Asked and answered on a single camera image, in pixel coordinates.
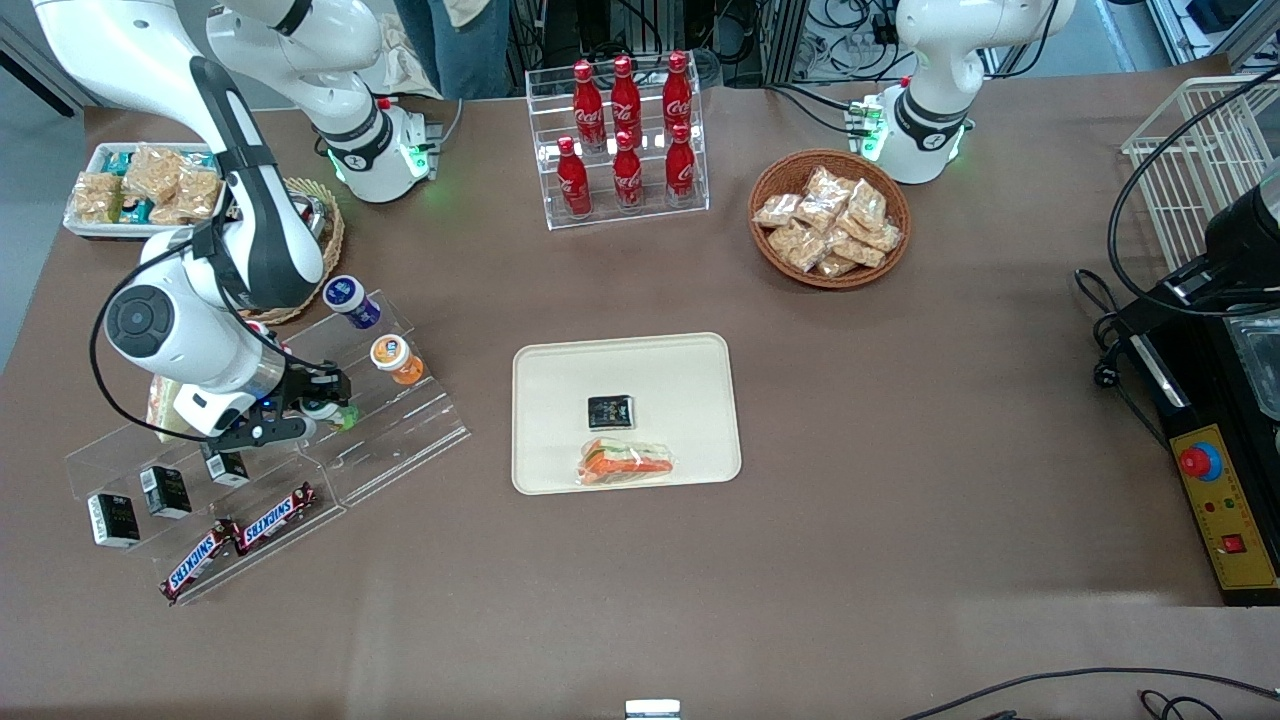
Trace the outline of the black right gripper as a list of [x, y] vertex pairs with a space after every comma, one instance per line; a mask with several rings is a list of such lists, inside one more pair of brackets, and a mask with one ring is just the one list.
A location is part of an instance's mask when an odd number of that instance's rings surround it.
[[351, 384], [343, 370], [316, 370], [315, 374], [310, 369], [285, 369], [283, 379], [273, 391], [256, 401], [229, 429], [212, 437], [212, 451], [239, 452], [314, 436], [316, 421], [298, 410], [298, 406], [301, 400], [311, 398], [315, 378], [317, 402], [349, 405]]

